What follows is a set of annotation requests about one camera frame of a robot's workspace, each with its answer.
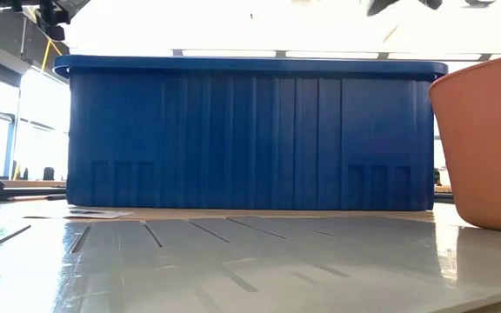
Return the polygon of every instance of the table surface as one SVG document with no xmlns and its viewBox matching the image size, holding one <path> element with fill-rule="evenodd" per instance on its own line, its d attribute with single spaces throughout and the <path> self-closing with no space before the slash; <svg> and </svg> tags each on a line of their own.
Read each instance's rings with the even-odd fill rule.
<svg viewBox="0 0 501 313">
<path fill-rule="evenodd" d="M 367 287 L 368 289 L 380 288 L 379 291 L 383 291 L 375 291 L 370 296 L 371 301 L 374 303 L 390 300 L 387 296 L 376 296 L 378 294 L 403 295 L 405 290 L 404 288 L 399 288 L 399 285 L 417 285 L 420 290 L 428 291 L 418 294 L 416 299 L 426 299 L 423 296 L 428 295 L 427 297 L 430 301 L 418 300 L 416 303 L 409 304 L 419 305 L 419 307 L 424 305 L 423 308 L 426 308 L 426 310 L 432 310 L 430 308 L 443 308 L 441 306 L 442 303 L 458 304 L 463 301 L 474 306 L 459 307 L 456 305 L 456 310 L 457 308 L 463 308 L 464 310 L 472 309 L 481 305 L 500 302 L 473 311 L 501 312 L 501 233 L 477 230 L 470 226 L 458 216 L 455 206 L 452 204 L 437 204 L 432 212 L 134 209 L 130 210 L 132 214 L 119 217 L 112 222 L 95 219 L 23 218 L 24 216 L 33 216 L 40 210 L 65 211 L 67 208 L 68 205 L 64 201 L 0 203 L 0 240 L 1 238 L 4 239 L 0 243 L 0 312 L 15 310 L 17 307 L 20 307 L 21 303 L 27 300 L 36 302 L 36 305 L 30 304 L 30 311 L 38 309 L 41 312 L 53 310 L 94 311 L 92 305 L 96 304 L 99 310 L 105 308 L 104 311 L 114 311 L 117 308 L 126 310 L 124 308 L 126 303 L 144 305 L 144 301 L 148 301 L 148 299 L 140 298 L 139 295 L 143 290 L 138 285 L 142 284 L 148 287 L 149 283 L 156 281 L 154 279 L 147 279 L 148 275 L 157 275 L 154 278 L 159 280 L 158 278 L 161 277 L 162 273 L 158 275 L 153 271 L 143 271 L 135 275 L 130 272 L 132 275 L 126 276 L 122 270 L 123 281 L 121 283 L 118 283 L 118 281 L 113 283 L 113 279 L 117 279 L 117 276 L 107 274 L 106 276 L 98 273 L 98 271 L 105 269 L 105 266 L 113 267 L 113 264 L 110 263 L 105 265 L 103 260 L 109 259 L 113 263 L 114 258 L 111 256 L 105 257 L 104 254 L 111 253 L 113 255 L 114 253 L 118 253 L 119 255 L 115 257 L 115 260 L 122 260 L 122 266 L 124 265 L 123 262 L 127 262 L 127 264 L 129 262 L 139 263 L 135 267 L 140 270 L 145 269 L 140 264 L 141 260 L 151 258 L 153 261 L 149 266 L 152 267 L 155 267 L 158 261 L 150 257 L 147 250 L 144 252 L 144 250 L 134 248 L 144 245 L 154 245 L 151 247 L 152 249 L 158 249 L 158 251 L 162 251 L 167 256 L 163 259 L 158 258 L 159 262 L 176 260 L 172 264 L 161 264 L 160 266 L 178 267 L 179 264 L 176 262 L 182 262 L 179 261 L 178 256 L 184 256 L 183 260 L 190 259 L 187 257 L 187 253 L 189 253 L 188 251 L 192 251 L 192 249 L 187 249 L 188 246 L 185 246 L 185 243 L 201 243 L 207 247 L 207 251 L 217 253 L 216 256 L 210 255 L 210 253 L 207 254 L 207 257 L 211 260 L 217 261 L 216 258 L 220 257 L 222 258 L 221 263 L 226 264 L 227 262 L 227 264 L 230 264 L 230 266 L 227 266 L 227 272 L 225 272 L 226 269 L 221 269 L 223 272 L 221 279 L 218 278 L 219 276 L 215 276 L 214 279 L 220 279 L 219 281 L 211 283 L 213 279 L 210 281 L 199 278 L 198 281 L 202 282 L 202 286 L 194 289 L 188 296 L 186 295 L 186 290 L 173 288 L 174 290 L 181 291 L 179 291 L 178 295 L 172 296 L 171 299 L 181 295 L 187 296 L 184 307 L 193 309 L 194 311 L 199 311 L 198 309 L 202 308 L 207 312 L 233 311 L 233 301 L 229 298 L 218 296 L 218 291 L 221 291 L 220 294 L 222 295 L 234 296 L 239 301 L 242 301 L 242 303 L 246 303 L 245 301 L 248 300 L 241 298 L 238 291 L 225 290 L 221 287 L 228 281 L 235 282 L 244 292 L 252 292 L 249 289 L 252 290 L 252 288 L 256 288 L 253 286 L 258 285 L 261 289 L 270 290 L 269 293 L 271 296 L 275 295 L 276 299 L 287 298 L 288 296 L 280 294 L 277 291 L 278 288 L 294 289 L 293 295 L 295 292 L 304 291 L 304 295 L 307 296 L 304 296 L 303 299 L 308 299 L 308 302 L 304 301 L 301 303 L 299 308 L 303 310 L 303 308 L 306 308 L 303 307 L 306 303 L 315 301 L 326 302 L 328 300 L 325 298 L 325 293 L 319 292 L 317 288 L 326 288 L 326 285 L 331 286 L 333 289 L 342 288 L 341 283 L 352 281 L 354 278 L 351 277 L 370 277 L 362 267 L 351 266 L 345 268 L 341 266 L 343 262 L 353 263 L 360 262 L 361 260 L 372 262 L 372 260 L 378 259 L 378 261 L 367 267 L 371 271 L 377 272 L 377 276 L 375 277 L 379 281 L 369 281 L 365 278 L 366 280 L 354 282 L 354 285 L 358 286 L 357 288 L 360 287 L 365 290 L 367 290 Z M 85 239 L 81 239 L 87 229 L 86 225 L 90 226 L 90 234 Z M 163 229 L 175 231 L 177 227 L 181 227 L 181 229 L 186 231 L 178 232 L 176 236 L 179 236 L 179 238 L 187 236 L 185 238 L 187 240 L 180 241 L 174 236 L 168 237 L 170 234 L 168 232 L 160 234 Z M 376 231 L 378 229 L 384 229 L 387 232 Z M 417 236 L 424 238 L 424 241 L 411 241 L 412 238 Z M 122 247 L 121 243 L 113 241 L 113 238 L 119 237 L 123 239 L 123 247 L 127 247 L 124 250 L 119 248 Z M 232 248 L 221 246 L 222 243 L 226 243 L 222 238 L 230 243 L 237 243 L 237 249 L 235 249 L 237 253 L 233 254 Z M 256 242 L 252 242 L 251 245 L 247 244 L 247 240 L 250 240 L 249 238 L 253 238 L 252 240 L 254 241 L 264 241 L 267 244 L 257 250 Z M 75 252 L 73 250 L 78 246 L 79 241 L 83 241 L 82 249 Z M 287 244 L 288 242 L 299 242 L 299 244 Z M 59 249 L 55 249 L 55 243 L 60 243 Z M 373 246 L 375 249 L 353 251 L 352 256 L 333 255 L 334 259 L 325 259 L 325 257 L 328 257 L 328 254 L 325 257 L 307 259 L 307 262 L 287 261 L 287 253 L 296 258 L 303 258 L 303 253 L 305 255 L 315 255 L 316 252 L 317 255 L 323 255 L 322 251 L 333 251 L 335 250 L 334 247 L 350 249 L 351 247 L 360 247 L 367 244 Z M 93 251 L 90 251 L 90 247 L 93 248 L 93 251 L 100 251 L 100 253 L 97 256 L 93 256 L 94 253 L 91 253 Z M 295 252 L 295 247 L 301 247 L 302 250 L 299 248 L 297 253 Z M 279 254 L 278 250 L 287 253 Z M 125 251 L 129 251 L 129 256 L 134 253 L 138 256 L 137 259 L 126 261 L 129 259 L 129 256 L 124 254 Z M 394 256 L 389 259 L 385 258 L 384 254 L 380 254 L 384 251 L 388 255 L 393 254 Z M 496 258 L 493 256 L 496 254 L 500 255 L 500 257 Z M 415 257 L 419 257 L 417 261 L 420 262 L 408 262 L 409 259 L 412 260 Z M 244 264 L 245 259 L 256 259 L 260 260 L 260 262 L 253 263 L 255 261 L 249 261 L 250 263 Z M 48 270 L 47 263 L 54 263 L 53 272 L 56 272 L 56 275 L 50 275 L 51 270 Z M 316 264 L 316 267 L 303 265 L 309 263 Z M 291 278 L 288 278 L 289 276 L 281 277 L 278 271 L 264 270 L 264 266 L 266 269 L 269 269 L 272 264 L 283 268 L 283 270 L 289 273 Z M 48 275 L 41 276 L 39 273 L 30 276 L 25 275 L 29 270 L 35 270 L 37 266 L 40 273 L 45 272 Z M 492 267 L 498 273 L 496 275 L 486 275 L 485 272 L 487 270 L 491 271 Z M 277 278 L 279 286 L 266 284 L 264 281 L 261 281 L 261 279 L 267 279 L 265 276 L 262 278 L 260 276 L 251 276 L 251 278 L 248 278 L 249 270 L 256 271 L 258 268 L 262 269 L 263 273 L 266 273 L 267 276 L 279 276 Z M 215 270 L 205 269 L 191 272 L 189 275 L 186 272 L 175 274 L 173 271 L 174 274 L 172 275 L 178 275 L 178 277 L 189 275 L 190 277 L 194 277 L 203 273 L 215 272 Z M 419 275 L 422 277 L 419 278 L 415 275 L 411 277 L 411 272 L 415 275 L 420 273 Z M 342 281 L 337 280 L 337 277 L 342 278 L 342 276 L 351 277 L 347 277 Z M 119 285 L 124 285 L 126 283 L 124 281 L 125 277 L 129 278 L 131 287 L 135 287 L 124 291 L 124 301 L 122 303 L 113 303 L 111 299 L 115 298 L 113 296 L 116 296 L 116 290 L 106 290 L 105 288 L 111 288 L 110 286 L 115 286 L 114 288 L 116 288 Z M 243 277 L 244 279 L 240 281 L 237 277 Z M 12 283 L 12 281 L 17 279 L 30 280 L 34 285 Z M 384 289 L 384 281 L 388 280 L 393 280 L 396 284 L 391 289 L 387 289 L 388 286 L 385 285 L 386 289 Z M 30 292 L 28 290 L 20 290 L 21 286 L 26 285 L 31 289 Z M 94 290 L 95 288 L 104 288 L 104 290 Z M 167 291 L 169 287 L 166 288 L 163 285 L 158 285 L 156 288 L 159 288 L 161 291 Z M 469 298 L 473 294 L 478 295 L 478 298 L 477 296 Z M 490 300 L 487 299 L 487 303 L 480 302 L 481 295 L 487 295 L 487 298 Z M 333 304 L 341 304 L 334 300 L 334 298 L 330 299 L 331 301 L 335 301 Z M 261 298 L 259 302 L 266 303 L 265 305 L 267 305 L 267 300 L 268 297 Z M 256 298 L 246 303 L 246 306 L 256 309 L 256 305 L 253 304 L 255 301 Z M 173 305 L 173 303 L 168 304 L 167 301 L 159 303 L 160 305 L 164 305 L 163 308 L 165 309 L 168 308 L 168 305 Z M 402 305 L 405 306 L 384 307 L 400 311 L 406 309 L 406 304 L 406 302 L 403 302 Z M 152 308 L 155 308 L 156 305 L 156 303 L 151 303 Z M 263 307 L 262 309 L 268 311 L 271 308 Z M 298 311 L 296 307 L 278 308 L 280 309 L 279 311 Z M 371 309 L 375 311 L 380 308 L 374 305 L 371 306 Z"/>
</svg>

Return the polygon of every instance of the plastic bin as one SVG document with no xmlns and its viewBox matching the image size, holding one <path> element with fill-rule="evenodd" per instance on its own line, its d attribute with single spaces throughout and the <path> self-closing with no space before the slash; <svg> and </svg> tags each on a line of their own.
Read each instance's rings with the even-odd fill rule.
<svg viewBox="0 0 501 313">
<path fill-rule="evenodd" d="M 70 79 L 70 203 L 430 210 L 441 63 L 87 57 Z"/>
<path fill-rule="evenodd" d="M 430 93 L 459 215 L 501 230 L 501 58 L 450 74 Z"/>
</svg>

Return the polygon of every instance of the orange plastic bin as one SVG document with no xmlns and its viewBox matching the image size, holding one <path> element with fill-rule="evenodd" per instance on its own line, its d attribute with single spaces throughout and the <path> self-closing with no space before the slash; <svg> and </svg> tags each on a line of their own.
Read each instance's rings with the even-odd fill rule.
<svg viewBox="0 0 501 313">
<path fill-rule="evenodd" d="M 501 58 L 442 77 L 430 95 L 459 215 L 501 230 Z"/>
</svg>

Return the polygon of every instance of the paper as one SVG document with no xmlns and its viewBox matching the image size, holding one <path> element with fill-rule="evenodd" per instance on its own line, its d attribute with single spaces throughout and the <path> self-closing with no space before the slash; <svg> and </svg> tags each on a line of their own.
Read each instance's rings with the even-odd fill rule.
<svg viewBox="0 0 501 313">
<path fill-rule="evenodd" d="M 25 215 L 24 218 L 102 218 L 112 219 L 127 216 L 132 212 L 112 211 L 112 210 L 87 210 L 78 208 L 34 210 Z"/>
</svg>

